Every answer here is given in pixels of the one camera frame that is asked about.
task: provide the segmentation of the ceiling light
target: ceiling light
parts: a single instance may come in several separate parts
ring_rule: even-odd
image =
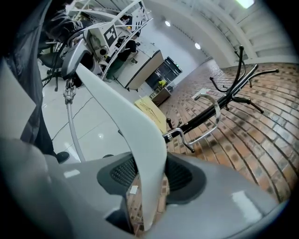
[[[237,2],[240,3],[243,8],[249,8],[254,4],[254,0],[237,0]]]
[[[200,50],[200,45],[198,43],[195,43],[195,47]]]

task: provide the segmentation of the tiled floor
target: tiled floor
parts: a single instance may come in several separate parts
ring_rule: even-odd
[[[267,190],[275,199],[286,200],[297,182],[299,173],[299,74],[297,65],[272,63],[260,64],[257,72],[279,68],[278,74],[259,76],[253,79],[238,94],[249,97],[265,110],[262,115],[250,105],[229,103],[229,111],[222,109],[219,128],[203,139],[192,154],[180,138],[168,144],[171,152],[194,155],[202,160],[227,165],[238,170],[246,178]],[[211,89],[218,99],[222,96],[209,80],[230,86],[236,68],[219,69],[211,60],[200,66],[184,79],[160,109],[171,118],[186,123],[210,103],[191,97],[201,88]],[[211,128],[215,118],[189,132],[194,139]]]
[[[47,68],[41,65],[39,68],[42,78],[46,77]],[[108,84],[131,103],[152,93],[147,84],[143,84],[138,92],[134,90],[128,92],[117,82]],[[55,152],[69,152],[70,159],[65,163],[75,163],[79,162],[79,158],[68,124],[63,97],[64,86],[65,82],[61,78],[58,81],[58,92],[54,91],[55,79],[45,86],[43,116],[53,140]],[[117,155],[130,151],[125,139],[118,133],[115,123],[84,86],[77,89],[72,112],[77,137],[87,161],[99,159],[108,154]]]

